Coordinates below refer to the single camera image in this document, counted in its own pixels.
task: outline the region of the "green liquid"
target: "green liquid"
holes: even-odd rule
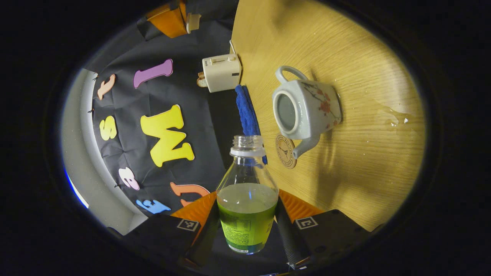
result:
[[[229,247],[254,254],[263,247],[273,225],[278,194],[257,183],[239,183],[217,195],[220,221]]]

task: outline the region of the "table surface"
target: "table surface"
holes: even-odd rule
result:
[[[426,139],[416,86],[395,53],[346,16],[310,0],[241,0],[232,42],[279,188],[323,210],[339,209],[369,231],[386,222],[413,187]],[[272,92],[281,65],[331,84],[343,108],[343,121],[322,134],[294,169],[282,165],[275,149]]]

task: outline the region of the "teapot handle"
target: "teapot handle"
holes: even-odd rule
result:
[[[275,73],[276,78],[279,80],[280,83],[287,83],[288,82],[288,80],[283,75],[283,71],[293,73],[295,76],[299,77],[301,80],[308,80],[308,78],[299,70],[297,70],[291,66],[283,65],[283,66],[280,66]]]

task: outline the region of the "orange object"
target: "orange object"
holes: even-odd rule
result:
[[[199,229],[198,234],[193,241],[193,244],[198,238],[199,233],[201,233],[201,230],[203,229],[203,226],[208,219],[208,215],[210,214],[210,210],[213,207],[216,199],[217,192],[207,194],[202,198],[196,200],[195,202],[192,202],[191,204],[177,210],[171,215],[176,218],[199,222],[201,228]]]
[[[178,2],[179,5],[175,9],[171,10],[170,4],[165,4],[147,13],[147,20],[170,38],[188,33],[186,31],[186,4],[184,0]]]
[[[285,206],[286,213],[288,214],[288,217],[290,217],[292,223],[297,219],[324,213],[321,209],[301,200],[291,193],[285,192],[284,190],[279,190],[279,197],[283,201],[283,206]]]

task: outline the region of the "cork coaster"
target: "cork coaster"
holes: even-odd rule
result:
[[[297,160],[293,158],[293,149],[295,145],[291,139],[286,138],[283,135],[276,136],[276,152],[278,154],[281,163],[287,168],[295,168]]]

